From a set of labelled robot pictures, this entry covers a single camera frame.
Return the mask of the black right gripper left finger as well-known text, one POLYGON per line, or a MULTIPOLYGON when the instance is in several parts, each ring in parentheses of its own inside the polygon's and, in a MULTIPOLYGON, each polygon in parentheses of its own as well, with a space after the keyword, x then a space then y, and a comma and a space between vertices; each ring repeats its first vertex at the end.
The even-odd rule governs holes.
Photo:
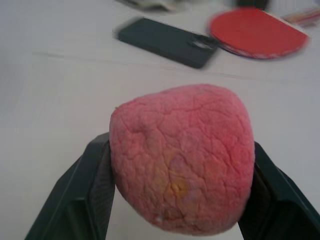
POLYGON ((106 132, 59 178, 24 240, 106 240, 114 195, 106 132))

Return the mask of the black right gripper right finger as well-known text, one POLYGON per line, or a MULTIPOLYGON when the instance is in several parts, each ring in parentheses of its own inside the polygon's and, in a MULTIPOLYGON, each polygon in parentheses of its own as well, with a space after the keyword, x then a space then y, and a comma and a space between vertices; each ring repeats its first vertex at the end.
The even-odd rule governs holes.
POLYGON ((243 240, 320 240, 320 214, 259 143, 251 193, 238 226, 243 240))

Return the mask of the pink wrinkled peach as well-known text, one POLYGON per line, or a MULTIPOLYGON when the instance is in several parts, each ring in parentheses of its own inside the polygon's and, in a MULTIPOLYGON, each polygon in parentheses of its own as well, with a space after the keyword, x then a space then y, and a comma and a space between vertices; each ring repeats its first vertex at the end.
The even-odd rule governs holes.
POLYGON ((123 198, 150 224, 209 236, 241 218, 251 193, 251 121, 231 90, 194 84, 137 97, 109 123, 111 166, 123 198))

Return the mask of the red table tennis paddle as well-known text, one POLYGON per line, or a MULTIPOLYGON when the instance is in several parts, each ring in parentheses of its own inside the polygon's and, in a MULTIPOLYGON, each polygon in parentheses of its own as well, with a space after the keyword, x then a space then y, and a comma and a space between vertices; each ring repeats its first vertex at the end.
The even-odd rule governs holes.
POLYGON ((309 36, 302 29, 320 20, 320 7, 277 17, 254 7, 241 7, 212 17, 208 31, 235 55, 267 60, 302 50, 309 36))

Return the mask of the black smartphone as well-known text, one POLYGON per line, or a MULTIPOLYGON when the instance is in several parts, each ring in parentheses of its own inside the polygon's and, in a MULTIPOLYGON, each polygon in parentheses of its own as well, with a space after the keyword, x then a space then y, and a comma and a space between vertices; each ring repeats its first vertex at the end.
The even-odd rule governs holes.
POLYGON ((194 69, 203 68, 219 49, 211 37, 145 17, 134 18, 118 28, 116 38, 194 69))

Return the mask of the grey crumpled cloth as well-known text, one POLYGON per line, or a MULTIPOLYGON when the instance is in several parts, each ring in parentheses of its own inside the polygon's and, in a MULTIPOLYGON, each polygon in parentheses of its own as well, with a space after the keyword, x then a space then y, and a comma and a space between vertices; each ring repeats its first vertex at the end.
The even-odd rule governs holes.
POLYGON ((139 10, 175 11, 182 0, 117 0, 129 7, 139 10))

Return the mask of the dark object at table edge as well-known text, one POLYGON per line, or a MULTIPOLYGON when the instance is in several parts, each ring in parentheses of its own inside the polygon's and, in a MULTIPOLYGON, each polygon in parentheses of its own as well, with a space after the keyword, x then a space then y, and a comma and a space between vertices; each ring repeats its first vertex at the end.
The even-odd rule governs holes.
POLYGON ((266 10, 270 0, 232 0, 236 7, 256 8, 266 10))

